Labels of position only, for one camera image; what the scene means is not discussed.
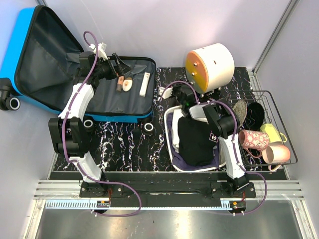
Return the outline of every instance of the floor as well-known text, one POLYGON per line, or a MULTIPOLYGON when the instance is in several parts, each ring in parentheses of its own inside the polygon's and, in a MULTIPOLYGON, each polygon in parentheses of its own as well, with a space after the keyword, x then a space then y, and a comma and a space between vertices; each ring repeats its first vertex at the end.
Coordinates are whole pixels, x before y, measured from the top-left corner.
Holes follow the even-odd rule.
MULTIPOLYGON (((186 80, 185 68, 157 68, 154 92, 155 133, 146 136, 134 123, 98 122, 91 134, 90 152, 96 164, 104 171, 175 171, 165 140, 163 114, 174 106, 172 99, 159 101, 158 87, 166 86, 175 80, 186 80)), ((251 90, 246 68, 236 67, 232 81, 221 91, 206 94, 202 99, 220 99, 238 90, 251 90)), ((68 165, 63 156, 58 156, 53 171, 77 171, 73 164, 68 165)))
MULTIPOLYGON (((250 211, 257 202, 250 201, 247 205, 250 211)), ((44 209, 36 238, 301 239, 302 235, 288 201, 267 201, 256 213, 244 217, 220 216, 208 211, 142 211, 134 217, 105 218, 94 217, 88 210, 44 209)))

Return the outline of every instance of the white wall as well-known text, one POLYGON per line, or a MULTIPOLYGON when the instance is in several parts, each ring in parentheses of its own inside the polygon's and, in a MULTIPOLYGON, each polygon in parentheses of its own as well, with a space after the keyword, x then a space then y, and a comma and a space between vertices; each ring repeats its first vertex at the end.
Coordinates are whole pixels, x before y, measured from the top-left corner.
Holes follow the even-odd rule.
MULTIPOLYGON (((19 10, 34 0, 0 1, 0 65, 19 10)), ((53 156, 48 130, 52 115, 21 103, 16 112, 0 111, 0 231, 3 239, 22 233, 39 179, 45 179, 53 156)))
POLYGON ((288 168, 300 181, 319 233, 319 1, 301 0, 257 76, 277 102, 299 162, 288 168))
POLYGON ((289 0, 46 0, 75 37, 85 30, 108 53, 153 58, 159 67, 184 66, 185 57, 223 43, 236 66, 252 68, 289 0))

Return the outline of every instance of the mug handle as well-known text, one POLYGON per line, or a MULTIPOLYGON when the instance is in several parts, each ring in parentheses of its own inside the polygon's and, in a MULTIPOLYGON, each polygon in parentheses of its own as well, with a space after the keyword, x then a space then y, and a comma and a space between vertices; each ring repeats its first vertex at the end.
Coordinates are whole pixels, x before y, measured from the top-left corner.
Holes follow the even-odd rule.
POLYGON ((276 172, 280 168, 281 164, 276 165, 273 169, 271 168, 271 165, 268 166, 269 171, 276 172))
POLYGON ((281 132, 279 132, 279 133, 284 138, 284 143, 286 143, 287 142, 287 137, 283 133, 281 133, 281 132))
POLYGON ((245 150, 249 153, 250 156, 252 156, 253 158, 260 158, 262 156, 262 151, 260 149, 257 149, 257 151, 259 151, 259 155, 258 156, 255 156, 253 155, 249 149, 245 148, 245 150))

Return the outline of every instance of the white basket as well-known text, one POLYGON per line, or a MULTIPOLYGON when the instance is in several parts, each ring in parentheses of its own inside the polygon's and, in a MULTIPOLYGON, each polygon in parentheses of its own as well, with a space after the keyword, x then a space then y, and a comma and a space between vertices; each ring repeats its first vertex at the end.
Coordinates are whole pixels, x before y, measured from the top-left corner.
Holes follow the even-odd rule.
MULTIPOLYGON (((169 145, 169 137, 168 137, 168 129, 167 129, 167 115, 169 113, 173 113, 174 110, 178 110, 178 109, 181 109, 181 106, 175 106, 175 107, 172 107, 172 108, 169 108, 165 114, 164 114, 164 124, 165 124, 165 132, 166 132, 166 141, 167 141, 167 145, 168 145, 168 152, 169 152, 169 157, 170 157, 170 160, 171 162, 173 163, 173 155, 171 153, 171 149, 170 149, 170 145, 169 145)), ((226 161, 224 159, 224 157, 221 157, 221 153, 219 154, 219 168, 224 166, 226 164, 226 161)), ((210 168, 205 168, 205 169, 197 169, 197 170, 192 170, 192 171, 183 171, 181 169, 179 169, 178 167, 176 167, 174 164, 172 164, 173 167, 179 171, 179 172, 189 172, 189 173, 193 173, 193 172, 205 172, 205 171, 210 171, 210 170, 213 170, 213 169, 217 169, 217 167, 210 167, 210 168)))

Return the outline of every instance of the purple cloth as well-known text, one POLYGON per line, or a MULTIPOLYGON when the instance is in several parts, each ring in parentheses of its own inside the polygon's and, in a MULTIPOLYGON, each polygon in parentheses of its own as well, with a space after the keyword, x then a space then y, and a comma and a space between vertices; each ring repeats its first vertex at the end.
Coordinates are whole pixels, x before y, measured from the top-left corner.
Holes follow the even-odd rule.
POLYGON ((212 167, 219 167, 219 143, 217 144, 217 148, 214 149, 214 158, 212 159, 211 163, 205 166, 190 166, 188 165, 184 159, 180 156, 180 154, 176 153, 175 149, 173 148, 172 138, 171 138, 171 127, 173 121, 173 113, 169 113, 167 115, 166 123, 168 128, 168 146, 170 147, 170 151, 173 155, 172 164, 175 165, 182 171, 194 171, 198 169, 207 169, 212 167))

